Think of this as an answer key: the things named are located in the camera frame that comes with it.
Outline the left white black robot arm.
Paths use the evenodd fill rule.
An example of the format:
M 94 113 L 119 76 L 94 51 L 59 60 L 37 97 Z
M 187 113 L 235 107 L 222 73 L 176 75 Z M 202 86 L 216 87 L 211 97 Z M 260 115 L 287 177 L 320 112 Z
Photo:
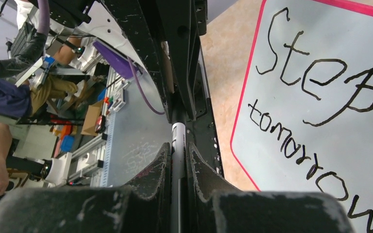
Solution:
M 197 118 L 194 87 L 204 0 L 51 0 L 51 28 L 90 34 L 129 56 L 151 76 L 168 119 L 181 102 Z

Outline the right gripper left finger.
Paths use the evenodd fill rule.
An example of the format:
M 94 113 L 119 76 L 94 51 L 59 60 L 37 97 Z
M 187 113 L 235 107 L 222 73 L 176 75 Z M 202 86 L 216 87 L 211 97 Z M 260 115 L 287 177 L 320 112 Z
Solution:
M 170 144 L 125 185 L 22 188 L 0 201 L 0 233 L 168 233 Z

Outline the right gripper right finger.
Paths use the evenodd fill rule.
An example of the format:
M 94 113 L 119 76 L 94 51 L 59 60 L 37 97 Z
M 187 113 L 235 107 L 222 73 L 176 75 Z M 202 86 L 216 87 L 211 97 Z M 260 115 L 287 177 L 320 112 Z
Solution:
M 186 147 L 189 224 L 193 233 L 351 233 L 341 205 L 316 192 L 242 191 Z

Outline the pink framed whiteboard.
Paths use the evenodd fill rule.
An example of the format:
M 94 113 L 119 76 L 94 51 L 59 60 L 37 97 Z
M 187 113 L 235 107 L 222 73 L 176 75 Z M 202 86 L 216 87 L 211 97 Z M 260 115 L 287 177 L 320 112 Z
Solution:
M 257 190 L 329 194 L 373 233 L 373 6 L 262 1 L 230 147 Z

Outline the black white marker pen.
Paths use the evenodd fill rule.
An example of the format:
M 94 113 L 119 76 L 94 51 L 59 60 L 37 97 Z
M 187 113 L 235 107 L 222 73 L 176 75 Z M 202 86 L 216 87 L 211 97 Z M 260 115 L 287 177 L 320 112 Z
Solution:
M 184 231 L 184 202 L 185 202 L 185 133 L 186 114 L 182 104 L 173 109 L 172 114 L 172 143 L 171 143 L 171 208 L 170 231 Z

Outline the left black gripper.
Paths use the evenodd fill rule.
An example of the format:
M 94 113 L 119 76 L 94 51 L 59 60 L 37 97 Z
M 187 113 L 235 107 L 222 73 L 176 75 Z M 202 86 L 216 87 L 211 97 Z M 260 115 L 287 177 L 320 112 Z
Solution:
M 49 14 L 65 35 L 128 39 L 154 82 L 172 122 L 170 68 L 175 93 L 190 120 L 196 119 L 194 83 L 200 36 L 207 32 L 205 0 L 50 0 Z M 164 55 L 167 41 L 171 65 Z

